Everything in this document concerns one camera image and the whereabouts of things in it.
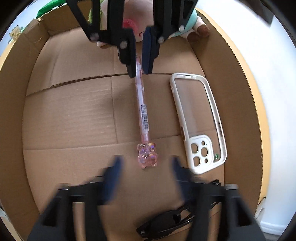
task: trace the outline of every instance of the plush toy foot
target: plush toy foot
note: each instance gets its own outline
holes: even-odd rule
[[[191,32],[187,36],[189,42],[197,42],[200,39],[199,35],[196,32]]]
[[[207,25],[203,24],[200,25],[197,30],[196,30],[197,34],[201,37],[201,38],[206,38],[210,35],[210,29]]]

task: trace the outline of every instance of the stuffed animal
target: stuffed animal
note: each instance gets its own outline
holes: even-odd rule
[[[125,0],[124,2],[123,27],[132,28],[136,42],[140,42],[143,40],[146,26],[153,25],[153,0]],[[101,0],[101,29],[107,29],[107,7],[108,0]],[[89,14],[89,21],[91,22],[91,12]],[[169,38],[180,35],[188,41],[194,42],[198,40],[199,36],[205,38],[209,33],[210,29],[202,21],[201,17],[197,15],[196,10],[193,10],[185,28],[182,31],[173,33]],[[102,47],[105,43],[97,42],[97,45]]]

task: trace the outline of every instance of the barcode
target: barcode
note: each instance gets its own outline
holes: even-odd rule
[[[147,114],[142,114],[142,126],[144,131],[149,131],[149,123]]]
[[[141,105],[141,114],[147,114],[147,107],[145,104]]]

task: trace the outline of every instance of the transparent pink pen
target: transparent pink pen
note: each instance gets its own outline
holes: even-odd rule
[[[147,108],[144,102],[142,67],[140,58],[138,56],[136,57],[136,71],[137,73],[135,77],[135,82],[137,90],[139,124],[142,141],[142,143],[138,144],[137,149],[139,151],[139,164],[144,169],[145,167],[155,167],[157,165],[157,154],[155,152],[155,143],[150,142]]]

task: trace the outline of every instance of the cardboard box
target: cardboard box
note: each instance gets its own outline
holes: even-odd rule
[[[85,15],[89,1],[80,4]],[[109,240],[141,240],[136,234],[140,224],[182,204],[171,168],[172,155],[180,156],[186,166],[169,86],[175,72],[205,76],[221,117],[227,160],[202,177],[237,183],[255,213],[264,195],[263,158],[269,157],[264,106],[258,114],[262,106],[260,96],[252,94],[256,86],[250,87],[225,37],[212,22],[204,21],[211,28],[208,39],[191,45],[181,37],[167,40],[153,74],[143,76],[150,135],[159,154],[158,166],[144,171],[136,161],[140,134],[135,85],[117,49],[90,43],[76,28],[67,5],[26,27],[0,61],[0,200],[23,239],[59,183],[83,183],[100,174],[117,154],[125,160],[120,183],[114,199],[100,207]],[[82,209],[76,205],[78,240],[84,240]],[[218,207],[211,216],[209,237],[214,240]],[[187,231],[188,227],[164,240],[184,240]]]

